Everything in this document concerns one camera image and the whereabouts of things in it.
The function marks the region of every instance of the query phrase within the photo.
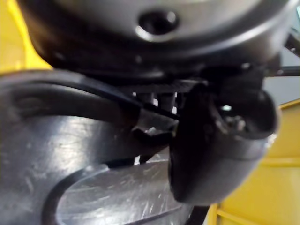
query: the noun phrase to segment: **scratched metal surface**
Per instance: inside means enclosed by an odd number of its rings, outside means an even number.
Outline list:
[[[59,181],[91,164],[151,151],[131,128],[67,116],[24,120],[4,110],[0,104],[0,224],[47,225],[44,203]]]
[[[184,224],[192,208],[174,200],[165,156],[74,184],[59,203],[59,221],[67,225]]]

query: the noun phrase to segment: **yellow metal frame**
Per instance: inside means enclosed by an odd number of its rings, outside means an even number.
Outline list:
[[[15,0],[0,0],[0,73],[22,69],[50,69],[35,52]]]
[[[282,104],[280,106],[280,109],[283,110],[283,112],[284,112],[285,109],[295,106],[295,105],[300,105],[300,98],[297,100]],[[275,158],[266,157],[265,159],[263,159],[261,161],[260,166],[280,167],[280,168],[300,167],[300,157],[275,157]],[[220,224],[220,220],[222,220],[222,219],[232,221],[237,225],[262,225],[260,223],[254,222],[250,219],[238,216],[236,213],[224,211],[223,209],[221,209],[221,207],[220,207],[221,205],[222,204],[214,204],[214,205],[210,206],[210,210],[208,213],[208,225],[218,225],[218,224]]]

